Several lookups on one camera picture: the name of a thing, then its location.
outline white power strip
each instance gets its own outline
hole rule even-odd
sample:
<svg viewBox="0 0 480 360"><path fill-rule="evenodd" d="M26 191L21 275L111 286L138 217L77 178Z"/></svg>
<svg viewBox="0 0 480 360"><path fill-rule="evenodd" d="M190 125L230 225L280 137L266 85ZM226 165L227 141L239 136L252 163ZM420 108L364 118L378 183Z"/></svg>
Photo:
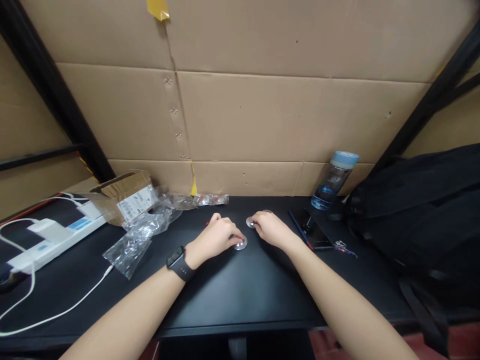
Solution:
<svg viewBox="0 0 480 360"><path fill-rule="evenodd" d="M13 267L10 272L31 274L33 259L35 271L38 271L65 250L71 248L80 240L93 233L95 230L105 224L105 222L106 221L103 216L99 216L94 220L88 216L82 217L67 227L67 229L72 231L72 235L66 240L58 243L43 240L37 245L29 248L26 252L22 252L20 255L15 256L13 259L8 261L7 263Z"/></svg>

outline person's right forearm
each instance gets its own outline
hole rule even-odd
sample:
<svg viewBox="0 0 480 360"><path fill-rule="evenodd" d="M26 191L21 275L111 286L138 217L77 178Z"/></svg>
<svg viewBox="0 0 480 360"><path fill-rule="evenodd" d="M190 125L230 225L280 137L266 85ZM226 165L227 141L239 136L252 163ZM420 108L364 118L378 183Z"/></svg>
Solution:
<svg viewBox="0 0 480 360"><path fill-rule="evenodd" d="M355 288L294 238L291 259L338 341L356 360L418 359L389 322Z"/></svg>

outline person's left hand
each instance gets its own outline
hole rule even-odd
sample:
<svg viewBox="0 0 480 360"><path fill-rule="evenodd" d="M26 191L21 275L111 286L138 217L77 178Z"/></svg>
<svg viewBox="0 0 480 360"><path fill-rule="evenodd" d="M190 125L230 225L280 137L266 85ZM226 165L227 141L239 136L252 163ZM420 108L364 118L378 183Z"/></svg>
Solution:
<svg viewBox="0 0 480 360"><path fill-rule="evenodd" d="M228 217L221 217L216 212L200 235L185 247L185 262L190 268L196 269L204 261L241 243L243 238L242 232Z"/></svg>

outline black phone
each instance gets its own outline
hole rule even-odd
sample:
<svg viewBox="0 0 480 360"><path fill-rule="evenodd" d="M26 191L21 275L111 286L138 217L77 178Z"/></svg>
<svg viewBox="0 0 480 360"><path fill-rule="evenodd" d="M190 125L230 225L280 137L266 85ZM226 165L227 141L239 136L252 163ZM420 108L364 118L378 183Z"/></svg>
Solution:
<svg viewBox="0 0 480 360"><path fill-rule="evenodd" d="M330 239L317 225L307 209L288 211L288 213L311 250L331 250L334 248Z"/></svg>

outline black backpack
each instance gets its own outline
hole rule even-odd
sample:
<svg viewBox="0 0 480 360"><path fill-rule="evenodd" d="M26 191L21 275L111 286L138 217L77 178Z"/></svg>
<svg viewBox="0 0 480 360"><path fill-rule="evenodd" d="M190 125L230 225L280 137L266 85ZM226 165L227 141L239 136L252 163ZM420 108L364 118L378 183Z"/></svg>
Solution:
<svg viewBox="0 0 480 360"><path fill-rule="evenodd" d="M349 228L402 273L425 344L448 358L446 306L480 306L480 144L399 160L347 200Z"/></svg>

